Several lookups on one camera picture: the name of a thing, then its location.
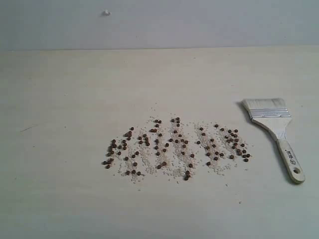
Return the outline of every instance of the paintbrush bristles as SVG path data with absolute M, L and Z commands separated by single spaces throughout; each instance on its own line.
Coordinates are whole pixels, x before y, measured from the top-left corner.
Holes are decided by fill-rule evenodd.
M 246 110 L 263 110 L 263 109 L 286 109 L 285 101 L 281 98 L 276 99 L 244 99 Z

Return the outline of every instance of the white wall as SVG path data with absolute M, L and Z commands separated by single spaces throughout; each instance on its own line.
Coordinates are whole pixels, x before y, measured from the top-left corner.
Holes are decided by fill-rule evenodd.
M 319 44 L 318 10 L 319 0 L 0 0 L 0 50 Z

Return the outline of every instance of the table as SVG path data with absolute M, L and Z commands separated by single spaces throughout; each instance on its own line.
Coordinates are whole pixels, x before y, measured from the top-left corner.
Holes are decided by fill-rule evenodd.
M 0 53 L 0 237 L 317 238 L 318 62 L 318 46 Z M 301 185 L 240 104 L 273 97 Z M 187 182 L 101 165 L 111 139 L 174 114 L 238 128 L 254 157 Z

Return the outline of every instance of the paintbrush handle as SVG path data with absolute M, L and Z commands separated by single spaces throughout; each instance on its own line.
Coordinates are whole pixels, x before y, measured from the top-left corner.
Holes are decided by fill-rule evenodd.
M 303 183 L 305 175 L 301 169 L 298 160 L 290 147 L 290 144 L 285 139 L 277 139 L 277 146 L 280 154 L 285 162 L 288 174 L 295 183 Z

